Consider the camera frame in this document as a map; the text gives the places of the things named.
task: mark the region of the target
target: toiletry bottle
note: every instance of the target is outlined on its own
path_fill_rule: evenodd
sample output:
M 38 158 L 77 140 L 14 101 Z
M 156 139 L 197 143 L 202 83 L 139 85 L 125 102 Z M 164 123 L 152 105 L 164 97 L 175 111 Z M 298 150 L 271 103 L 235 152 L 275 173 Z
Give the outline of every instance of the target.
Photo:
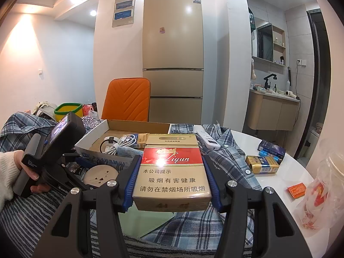
M 290 91 L 290 81 L 287 81 L 287 85 L 286 85 L 286 91 Z

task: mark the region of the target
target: gold refrigerator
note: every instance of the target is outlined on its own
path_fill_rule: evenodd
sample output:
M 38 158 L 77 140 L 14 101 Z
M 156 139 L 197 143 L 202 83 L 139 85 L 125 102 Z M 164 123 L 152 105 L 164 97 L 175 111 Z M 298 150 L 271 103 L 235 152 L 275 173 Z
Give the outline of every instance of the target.
M 150 122 L 201 123 L 201 0 L 144 0 L 143 77 L 151 81 Z

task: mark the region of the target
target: small orange packet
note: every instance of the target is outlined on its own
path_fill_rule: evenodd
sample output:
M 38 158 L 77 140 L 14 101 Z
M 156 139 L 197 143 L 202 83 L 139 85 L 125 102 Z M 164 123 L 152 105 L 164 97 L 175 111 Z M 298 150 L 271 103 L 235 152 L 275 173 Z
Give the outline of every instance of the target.
M 297 185 L 293 185 L 288 187 L 290 194 L 293 196 L 294 199 L 300 198 L 304 196 L 306 192 L 306 186 L 301 182 Z

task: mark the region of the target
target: yellow bin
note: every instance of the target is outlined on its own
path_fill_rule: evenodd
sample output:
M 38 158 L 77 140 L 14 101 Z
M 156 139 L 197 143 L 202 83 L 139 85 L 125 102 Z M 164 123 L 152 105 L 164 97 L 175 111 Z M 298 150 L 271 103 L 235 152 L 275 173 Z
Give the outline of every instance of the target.
M 83 117 L 83 105 L 80 103 L 64 103 L 55 110 L 56 121 L 59 122 L 67 113 L 74 112 L 77 116 Z

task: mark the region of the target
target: blue rubber clamp pad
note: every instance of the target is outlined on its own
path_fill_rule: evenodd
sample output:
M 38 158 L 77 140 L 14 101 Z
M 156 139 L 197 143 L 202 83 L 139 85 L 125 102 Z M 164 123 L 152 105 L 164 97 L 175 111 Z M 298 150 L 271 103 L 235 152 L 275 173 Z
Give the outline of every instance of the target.
M 215 182 L 214 176 L 212 172 L 210 171 L 209 165 L 207 161 L 205 161 L 205 158 L 202 156 L 205 172 L 207 174 L 210 190 L 212 191 L 212 204 L 213 207 L 217 210 L 220 210 L 222 208 L 222 204 L 220 201 L 220 190 L 217 187 L 217 184 Z
M 96 164 L 93 164 L 92 162 L 90 162 L 90 161 L 88 161 L 82 157 L 75 158 L 75 162 L 78 163 L 78 165 L 80 165 L 81 167 L 88 168 L 88 169 L 97 166 Z
M 128 180 L 127 186 L 124 190 L 124 201 L 123 201 L 123 209 L 127 212 L 128 208 L 130 208 L 133 204 L 132 193 L 134 191 L 134 186 L 137 178 L 137 174 L 139 173 L 139 168 L 141 165 L 142 156 L 138 159 L 133 172 Z

